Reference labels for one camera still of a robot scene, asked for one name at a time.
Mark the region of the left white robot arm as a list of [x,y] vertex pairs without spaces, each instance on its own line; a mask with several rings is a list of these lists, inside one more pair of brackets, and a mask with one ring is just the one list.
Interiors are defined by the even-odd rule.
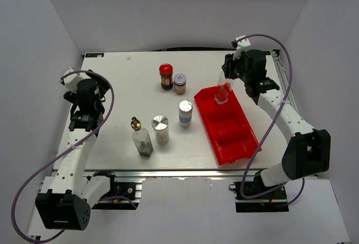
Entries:
[[86,76],[69,67],[60,82],[67,88],[64,99],[72,104],[67,153],[46,192],[35,206],[46,229],[83,231],[89,224],[91,208],[104,196],[118,194],[118,184],[107,177],[85,179],[85,167],[103,124],[105,93],[109,84],[92,71]]

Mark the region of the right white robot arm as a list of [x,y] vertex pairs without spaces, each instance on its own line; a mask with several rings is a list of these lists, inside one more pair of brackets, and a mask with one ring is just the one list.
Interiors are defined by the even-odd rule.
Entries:
[[241,182],[242,198],[264,199],[289,181],[328,171],[329,132],[316,129],[286,102],[286,94],[266,75],[265,52],[252,49],[239,56],[227,54],[222,71],[225,79],[244,83],[246,94],[271,118],[270,127],[277,126],[287,142],[280,163],[257,172],[251,182]]

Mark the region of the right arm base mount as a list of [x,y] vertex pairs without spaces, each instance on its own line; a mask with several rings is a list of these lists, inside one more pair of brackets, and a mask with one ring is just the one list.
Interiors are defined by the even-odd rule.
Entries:
[[245,199],[240,194],[241,182],[233,182],[228,188],[234,192],[237,213],[284,213],[289,212],[284,187],[254,199]]

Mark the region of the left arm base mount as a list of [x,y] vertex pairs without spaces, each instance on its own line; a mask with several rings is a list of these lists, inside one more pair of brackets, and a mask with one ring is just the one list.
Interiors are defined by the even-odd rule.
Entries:
[[95,203],[93,210],[135,210],[138,207],[144,179],[117,176],[110,171],[97,171],[86,176],[88,183],[96,177],[105,177],[109,190]]

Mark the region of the clear glass bottle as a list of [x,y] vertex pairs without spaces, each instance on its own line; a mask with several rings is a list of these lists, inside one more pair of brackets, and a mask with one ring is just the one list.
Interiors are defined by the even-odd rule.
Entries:
[[221,72],[218,79],[215,101],[219,104],[225,104],[229,100],[232,91],[233,80],[227,79],[224,72]]

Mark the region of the dark-sauce glass bottle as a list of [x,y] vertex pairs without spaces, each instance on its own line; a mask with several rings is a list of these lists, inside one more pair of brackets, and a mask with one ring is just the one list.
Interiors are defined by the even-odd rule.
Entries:
[[142,127],[141,122],[136,117],[131,119],[131,128],[133,129],[132,141],[139,155],[151,157],[153,145],[148,130]]

